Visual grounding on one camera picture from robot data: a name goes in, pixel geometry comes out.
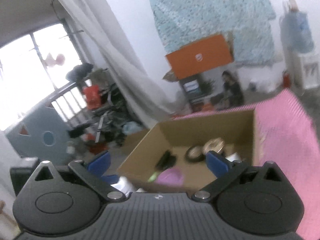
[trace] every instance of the white logo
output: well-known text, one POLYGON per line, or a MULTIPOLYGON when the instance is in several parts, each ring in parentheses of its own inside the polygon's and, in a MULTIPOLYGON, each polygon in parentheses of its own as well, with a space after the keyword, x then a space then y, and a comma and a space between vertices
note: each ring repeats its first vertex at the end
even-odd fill
POLYGON ((156 195, 156 196, 155 196, 155 199, 161 200, 161 199, 163 199, 163 196, 162 196, 162 195, 156 195))
POLYGON ((200 62, 200 61, 203 60, 203 57, 202 57, 202 54, 201 54, 201 53, 199 53, 199 54, 196 55, 196 60, 197 60, 198 62, 200 62))

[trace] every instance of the woman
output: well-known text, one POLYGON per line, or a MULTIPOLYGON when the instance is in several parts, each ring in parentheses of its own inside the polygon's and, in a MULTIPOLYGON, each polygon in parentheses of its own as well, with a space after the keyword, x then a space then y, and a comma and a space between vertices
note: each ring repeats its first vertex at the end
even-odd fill
POLYGON ((244 104, 244 97, 241 91, 240 84, 233 78, 229 71, 222 73, 224 81, 224 103, 225 107, 242 106, 244 104))

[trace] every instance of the dark hair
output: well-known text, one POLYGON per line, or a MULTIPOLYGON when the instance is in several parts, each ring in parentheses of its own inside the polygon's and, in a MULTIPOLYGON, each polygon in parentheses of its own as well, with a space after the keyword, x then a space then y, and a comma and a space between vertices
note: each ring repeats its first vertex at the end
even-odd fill
POLYGON ((229 77, 233 82, 236 82, 236 79, 232 76, 232 74, 230 73, 230 71, 226 70, 222 73, 222 76, 227 76, 229 77))

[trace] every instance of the orange box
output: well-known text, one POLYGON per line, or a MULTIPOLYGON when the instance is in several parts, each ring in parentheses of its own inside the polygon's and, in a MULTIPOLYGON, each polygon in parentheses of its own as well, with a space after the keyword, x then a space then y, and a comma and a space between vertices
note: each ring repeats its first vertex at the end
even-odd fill
POLYGON ((233 62, 221 34, 193 42, 166 57, 179 80, 233 62))

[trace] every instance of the silver screw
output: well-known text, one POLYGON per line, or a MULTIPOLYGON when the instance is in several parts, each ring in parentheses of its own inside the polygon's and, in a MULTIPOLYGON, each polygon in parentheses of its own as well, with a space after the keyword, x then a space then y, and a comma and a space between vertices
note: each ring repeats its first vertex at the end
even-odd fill
POLYGON ((195 197, 196 198, 200 198, 200 199, 207 199, 207 198, 210 197, 210 193, 206 192, 204 190, 200 190, 200 191, 195 193, 195 197))
POLYGON ((107 195, 108 198, 114 199, 114 200, 120 199, 122 198, 122 196, 123 196, 123 193, 120 191, 112 191, 112 192, 109 192, 107 195))

